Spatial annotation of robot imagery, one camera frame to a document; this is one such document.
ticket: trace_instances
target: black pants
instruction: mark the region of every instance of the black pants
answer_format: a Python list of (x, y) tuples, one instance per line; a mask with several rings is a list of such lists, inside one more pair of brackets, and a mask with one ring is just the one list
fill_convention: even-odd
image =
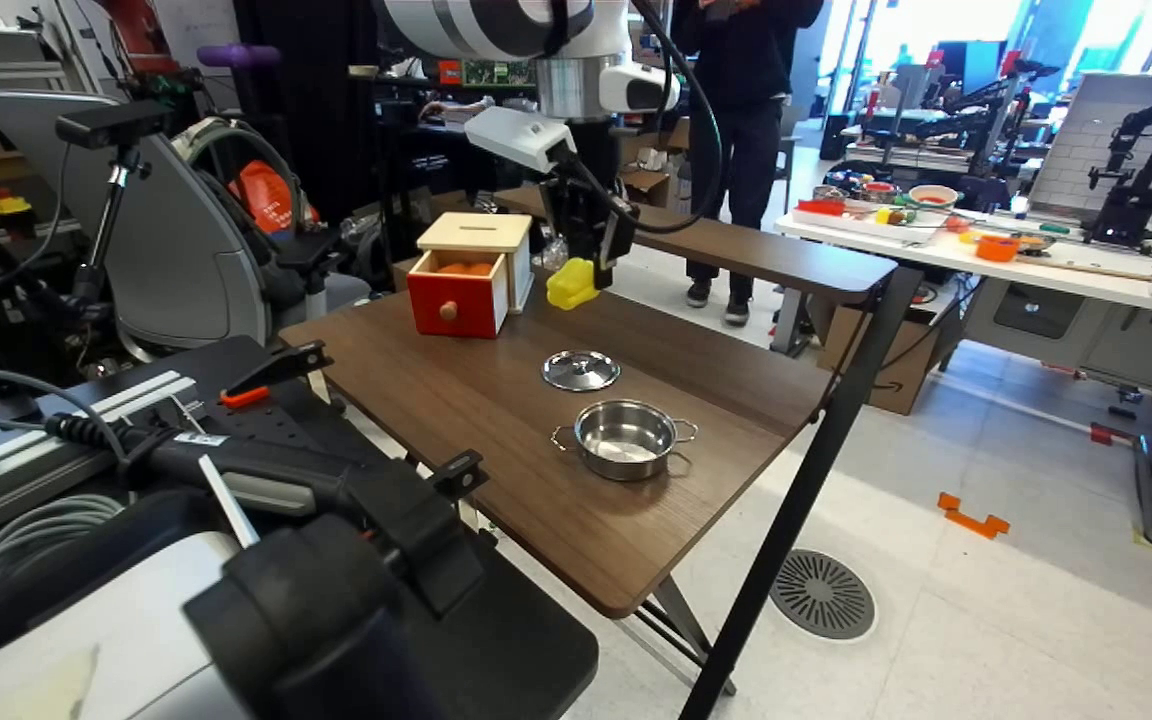
[[(776, 182), (781, 100), (744, 112), (716, 107), (716, 122), (726, 130), (726, 154), (716, 154), (705, 112), (694, 116), (694, 213), (720, 218), (730, 201), (732, 225), (759, 228)], [(687, 261), (687, 275), (713, 281), (716, 270)], [(732, 304), (750, 304), (750, 297), (754, 275), (732, 272)]]

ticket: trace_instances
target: floor drain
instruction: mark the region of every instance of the floor drain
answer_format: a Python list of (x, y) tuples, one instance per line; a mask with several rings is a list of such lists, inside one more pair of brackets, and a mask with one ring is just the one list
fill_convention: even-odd
[(774, 606), (814, 635), (857, 641), (873, 627), (876, 606), (865, 579), (820, 553), (787, 553)]

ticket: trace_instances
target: white robot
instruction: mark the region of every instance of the white robot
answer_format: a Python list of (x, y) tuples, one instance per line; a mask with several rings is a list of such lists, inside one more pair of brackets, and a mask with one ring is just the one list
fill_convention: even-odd
[(628, 254), (632, 208), (617, 188), (617, 112), (682, 100), (662, 67), (632, 64), (628, 4), (648, 0), (386, 0), (381, 12), (432, 57), (532, 64), (540, 112), (489, 107), (465, 126), (468, 145), (547, 176), (547, 213), (599, 283)]

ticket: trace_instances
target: person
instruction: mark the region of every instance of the person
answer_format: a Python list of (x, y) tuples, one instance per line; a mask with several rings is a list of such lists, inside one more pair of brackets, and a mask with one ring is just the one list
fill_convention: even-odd
[[(694, 213), (759, 228), (776, 182), (781, 112), (787, 100), (792, 39), (818, 24), (823, 0), (682, 0), (677, 44), (696, 62), (696, 79), (716, 112), (726, 150), (694, 106)], [(713, 264), (687, 261), (687, 304), (705, 309), (716, 281)], [(750, 323), (754, 275), (732, 272), (732, 327)]]

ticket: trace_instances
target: person's leg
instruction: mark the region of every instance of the person's leg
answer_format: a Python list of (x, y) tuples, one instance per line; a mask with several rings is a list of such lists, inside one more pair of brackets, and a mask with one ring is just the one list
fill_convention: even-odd
[[(730, 126), (732, 131), (732, 225), (759, 228), (776, 183), (781, 106), (754, 107)], [(732, 272), (732, 309), (750, 309), (754, 275)]]
[[(726, 154), (730, 150), (720, 154), (713, 145), (705, 112), (694, 112), (687, 154), (694, 154), (694, 213), (696, 218), (720, 218), (720, 208), (726, 208)], [(701, 261), (687, 261), (687, 275), (694, 275), (687, 302), (705, 304), (716, 270), (701, 264)]]

